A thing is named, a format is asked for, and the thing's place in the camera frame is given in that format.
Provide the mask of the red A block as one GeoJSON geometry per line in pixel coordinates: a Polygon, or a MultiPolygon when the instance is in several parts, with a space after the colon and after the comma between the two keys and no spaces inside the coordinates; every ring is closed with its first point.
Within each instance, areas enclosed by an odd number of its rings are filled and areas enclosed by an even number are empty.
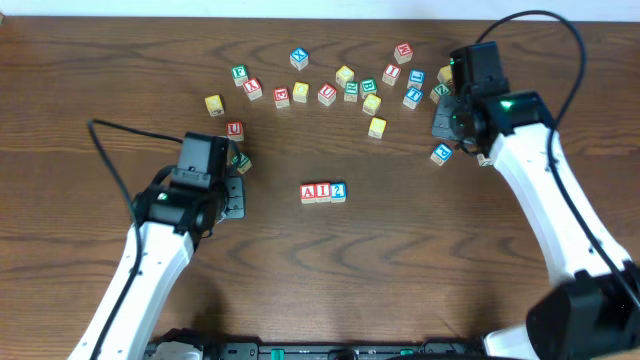
{"type": "Polygon", "coordinates": [[[300,200],[302,204],[317,202],[317,195],[314,184],[303,184],[300,186],[300,200]]]}

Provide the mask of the blue 2 block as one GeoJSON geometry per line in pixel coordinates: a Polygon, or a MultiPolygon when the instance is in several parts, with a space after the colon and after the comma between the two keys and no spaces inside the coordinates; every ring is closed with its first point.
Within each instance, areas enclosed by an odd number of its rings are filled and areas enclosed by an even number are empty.
{"type": "Polygon", "coordinates": [[[346,185],[343,182],[331,183],[331,202],[340,203],[345,202],[347,198],[346,185]]]}

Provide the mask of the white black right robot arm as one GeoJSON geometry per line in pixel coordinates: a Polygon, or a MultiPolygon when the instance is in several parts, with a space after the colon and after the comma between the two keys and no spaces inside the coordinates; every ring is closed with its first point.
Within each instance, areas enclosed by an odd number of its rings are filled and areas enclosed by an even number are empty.
{"type": "Polygon", "coordinates": [[[543,253],[551,291],[521,325],[483,339],[510,359],[592,359],[639,346],[639,268],[600,221],[564,156],[540,96],[486,97],[464,113],[443,96],[433,134],[477,146],[515,194],[543,253]]]}

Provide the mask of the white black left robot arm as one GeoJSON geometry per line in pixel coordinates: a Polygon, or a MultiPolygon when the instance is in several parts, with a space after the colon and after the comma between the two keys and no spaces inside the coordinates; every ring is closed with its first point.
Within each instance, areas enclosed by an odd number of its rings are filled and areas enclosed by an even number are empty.
{"type": "Polygon", "coordinates": [[[171,289],[213,226],[241,219],[240,176],[161,169],[133,202],[120,263],[71,359],[141,359],[171,289]]]}

